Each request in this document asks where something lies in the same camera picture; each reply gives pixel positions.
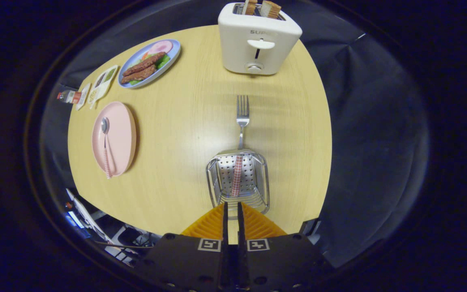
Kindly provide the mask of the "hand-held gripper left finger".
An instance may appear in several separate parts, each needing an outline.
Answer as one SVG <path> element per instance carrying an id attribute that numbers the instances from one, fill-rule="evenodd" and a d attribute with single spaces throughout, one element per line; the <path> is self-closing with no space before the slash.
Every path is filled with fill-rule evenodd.
<path id="1" fill-rule="evenodd" d="M 183 233 L 167 233 L 135 266 L 135 274 L 161 290 L 220 292 L 228 286 L 227 207 L 222 203 Z"/>

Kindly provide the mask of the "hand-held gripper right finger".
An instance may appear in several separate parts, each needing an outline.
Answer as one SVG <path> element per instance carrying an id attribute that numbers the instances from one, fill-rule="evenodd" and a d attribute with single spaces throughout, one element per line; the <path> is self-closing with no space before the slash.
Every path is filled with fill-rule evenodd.
<path id="1" fill-rule="evenodd" d="M 238 288 L 247 292 L 311 292 L 335 268 L 300 233 L 286 234 L 245 203 L 238 203 Z"/>

